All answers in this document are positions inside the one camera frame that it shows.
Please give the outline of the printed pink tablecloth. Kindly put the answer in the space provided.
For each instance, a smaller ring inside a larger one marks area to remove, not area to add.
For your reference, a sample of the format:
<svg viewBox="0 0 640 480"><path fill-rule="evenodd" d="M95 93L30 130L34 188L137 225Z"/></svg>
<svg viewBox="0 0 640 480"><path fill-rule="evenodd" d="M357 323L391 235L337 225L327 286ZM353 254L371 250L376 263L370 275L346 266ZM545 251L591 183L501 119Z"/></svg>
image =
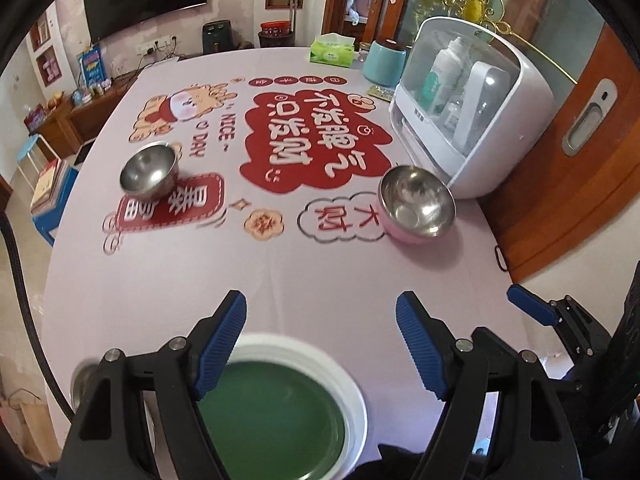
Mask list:
<svg viewBox="0 0 640 480"><path fill-rule="evenodd" d="M380 443L422 451L442 408L397 328L402 292L458 338L485 326L528 347L477 203L459 202L452 229L423 245L385 233L378 182L408 155L367 86L299 48L140 74L82 165L55 235L41 340L65 394L108 350L154 351L236 289L247 303L242 336L301 340L352 376L369 422L359 463ZM174 148L179 175L166 196L142 202L122 192L119 174L154 142Z"/></svg>

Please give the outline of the black air fryer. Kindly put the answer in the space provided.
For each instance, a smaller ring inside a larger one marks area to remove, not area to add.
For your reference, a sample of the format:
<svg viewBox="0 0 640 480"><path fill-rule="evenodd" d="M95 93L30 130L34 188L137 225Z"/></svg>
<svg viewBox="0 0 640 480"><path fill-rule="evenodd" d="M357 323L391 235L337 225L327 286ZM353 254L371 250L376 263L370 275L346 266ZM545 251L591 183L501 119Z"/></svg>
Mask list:
<svg viewBox="0 0 640 480"><path fill-rule="evenodd" d="M235 45L231 22L219 20L204 24L202 27L202 47L204 54L232 51Z"/></svg>

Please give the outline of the teal canister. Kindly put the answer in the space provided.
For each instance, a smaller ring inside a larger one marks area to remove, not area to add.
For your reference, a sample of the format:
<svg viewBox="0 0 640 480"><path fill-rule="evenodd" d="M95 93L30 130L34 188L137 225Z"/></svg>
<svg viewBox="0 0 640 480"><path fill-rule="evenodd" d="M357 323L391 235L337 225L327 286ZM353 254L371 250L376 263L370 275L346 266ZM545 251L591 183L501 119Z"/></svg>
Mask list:
<svg viewBox="0 0 640 480"><path fill-rule="evenodd" d="M372 84L395 87L400 81L407 61L407 48L388 38L378 38L370 45L363 63L363 77Z"/></svg>

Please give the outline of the white dish cabinet appliance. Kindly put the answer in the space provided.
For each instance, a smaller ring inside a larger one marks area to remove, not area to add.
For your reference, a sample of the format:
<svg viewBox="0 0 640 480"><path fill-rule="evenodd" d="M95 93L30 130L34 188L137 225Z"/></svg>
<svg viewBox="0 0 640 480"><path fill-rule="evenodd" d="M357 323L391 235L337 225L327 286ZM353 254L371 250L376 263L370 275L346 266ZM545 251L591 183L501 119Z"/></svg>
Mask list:
<svg viewBox="0 0 640 480"><path fill-rule="evenodd" d="M491 193L544 133L554 97L494 32L436 16L421 25L390 103L396 138L457 200Z"/></svg>

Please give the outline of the green tissue pack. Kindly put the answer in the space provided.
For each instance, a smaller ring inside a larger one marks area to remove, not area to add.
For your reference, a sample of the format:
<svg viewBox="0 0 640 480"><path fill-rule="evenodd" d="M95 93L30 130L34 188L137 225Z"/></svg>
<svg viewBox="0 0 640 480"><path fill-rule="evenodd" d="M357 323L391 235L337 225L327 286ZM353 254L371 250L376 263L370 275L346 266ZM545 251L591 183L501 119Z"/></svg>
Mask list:
<svg viewBox="0 0 640 480"><path fill-rule="evenodd" d="M355 39L336 32L319 35L309 48L309 61L349 68L355 55Z"/></svg>

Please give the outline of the green plate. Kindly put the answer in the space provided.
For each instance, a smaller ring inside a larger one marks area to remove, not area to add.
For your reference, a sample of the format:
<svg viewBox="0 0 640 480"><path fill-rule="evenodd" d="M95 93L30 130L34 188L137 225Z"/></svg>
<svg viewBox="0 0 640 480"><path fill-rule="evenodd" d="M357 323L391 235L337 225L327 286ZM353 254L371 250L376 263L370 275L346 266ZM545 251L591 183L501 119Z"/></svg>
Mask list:
<svg viewBox="0 0 640 480"><path fill-rule="evenodd" d="M198 409L232 479L321 479L343 449L344 417L333 396L283 365L227 365Z"/></svg>

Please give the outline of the wooden tv cabinet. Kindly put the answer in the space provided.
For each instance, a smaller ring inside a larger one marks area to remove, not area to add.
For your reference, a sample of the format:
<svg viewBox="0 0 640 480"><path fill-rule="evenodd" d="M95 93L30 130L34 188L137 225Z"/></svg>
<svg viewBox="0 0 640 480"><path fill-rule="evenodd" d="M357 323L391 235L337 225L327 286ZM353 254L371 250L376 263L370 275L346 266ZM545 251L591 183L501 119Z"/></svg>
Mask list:
<svg viewBox="0 0 640 480"><path fill-rule="evenodd" d="M136 81L137 70L115 78L103 96L96 96L88 104L75 106L70 96L51 112L37 132L56 154L66 158L76 154L81 145L94 139L102 130L130 86Z"/></svg>

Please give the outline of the wooden door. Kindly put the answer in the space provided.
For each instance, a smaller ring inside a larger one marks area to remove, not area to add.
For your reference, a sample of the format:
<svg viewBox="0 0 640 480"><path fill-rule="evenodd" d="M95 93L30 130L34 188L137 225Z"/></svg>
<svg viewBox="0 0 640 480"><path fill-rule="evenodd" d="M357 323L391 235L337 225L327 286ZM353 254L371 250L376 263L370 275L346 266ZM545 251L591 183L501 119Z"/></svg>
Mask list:
<svg viewBox="0 0 640 480"><path fill-rule="evenodd" d="M562 140L597 84L617 99L574 156ZM513 281L544 270L613 220L639 192L639 70L610 26L534 148L480 200Z"/></svg>

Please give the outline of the pink steel bowl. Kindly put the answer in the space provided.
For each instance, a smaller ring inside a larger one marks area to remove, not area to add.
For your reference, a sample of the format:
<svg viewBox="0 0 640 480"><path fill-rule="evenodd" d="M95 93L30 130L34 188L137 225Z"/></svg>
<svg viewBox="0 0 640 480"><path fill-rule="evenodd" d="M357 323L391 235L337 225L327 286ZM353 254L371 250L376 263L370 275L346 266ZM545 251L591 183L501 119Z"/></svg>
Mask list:
<svg viewBox="0 0 640 480"><path fill-rule="evenodd" d="M385 232L398 242L420 245L445 235L457 206L449 188L434 174L400 165L387 170L376 191Z"/></svg>

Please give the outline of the blue stool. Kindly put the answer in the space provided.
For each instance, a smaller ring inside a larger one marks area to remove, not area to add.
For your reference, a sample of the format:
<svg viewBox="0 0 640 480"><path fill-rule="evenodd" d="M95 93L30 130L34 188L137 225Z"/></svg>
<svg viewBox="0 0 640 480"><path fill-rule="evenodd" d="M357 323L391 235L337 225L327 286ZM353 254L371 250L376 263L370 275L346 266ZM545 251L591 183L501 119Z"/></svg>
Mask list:
<svg viewBox="0 0 640 480"><path fill-rule="evenodd" d="M34 133L22 144L16 154L16 170L32 191L35 191L40 172L49 162L47 144L42 142L42 136Z"/></svg>

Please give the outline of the small patterned steel bowl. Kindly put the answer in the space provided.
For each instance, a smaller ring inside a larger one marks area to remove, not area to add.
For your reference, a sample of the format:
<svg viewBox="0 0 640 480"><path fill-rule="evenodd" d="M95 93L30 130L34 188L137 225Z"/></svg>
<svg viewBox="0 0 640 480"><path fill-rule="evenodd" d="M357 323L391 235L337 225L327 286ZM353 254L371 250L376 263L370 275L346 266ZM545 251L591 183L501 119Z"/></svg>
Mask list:
<svg viewBox="0 0 640 480"><path fill-rule="evenodd" d="M148 202L159 200L175 187L179 175L174 148L154 142L137 150L119 174L119 186L126 195Z"/></svg>

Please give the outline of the white foam plate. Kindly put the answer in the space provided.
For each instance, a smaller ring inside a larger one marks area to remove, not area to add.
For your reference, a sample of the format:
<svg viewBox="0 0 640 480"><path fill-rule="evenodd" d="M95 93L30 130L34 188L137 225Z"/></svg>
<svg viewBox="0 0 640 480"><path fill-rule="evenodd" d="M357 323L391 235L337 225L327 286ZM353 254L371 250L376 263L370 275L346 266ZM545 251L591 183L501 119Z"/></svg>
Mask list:
<svg viewBox="0 0 640 480"><path fill-rule="evenodd" d="M348 476L360 459L369 429L366 402L352 376L326 352L284 335L256 333L241 336L227 365L247 361L274 363L298 370L333 396L344 417L345 440L337 462L321 479Z"/></svg>

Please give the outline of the small green coaster packet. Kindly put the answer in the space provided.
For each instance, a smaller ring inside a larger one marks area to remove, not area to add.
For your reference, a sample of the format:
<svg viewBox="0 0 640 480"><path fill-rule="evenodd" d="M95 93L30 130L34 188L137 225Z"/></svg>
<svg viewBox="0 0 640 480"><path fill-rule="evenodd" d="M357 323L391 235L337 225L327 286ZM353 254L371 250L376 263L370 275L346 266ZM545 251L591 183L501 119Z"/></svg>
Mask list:
<svg viewBox="0 0 640 480"><path fill-rule="evenodd" d="M387 88L384 86L379 86L378 84L372 84L372 86L367 91L367 95L371 98L375 98L386 103L391 103L394 99L395 90L395 87Z"/></svg>

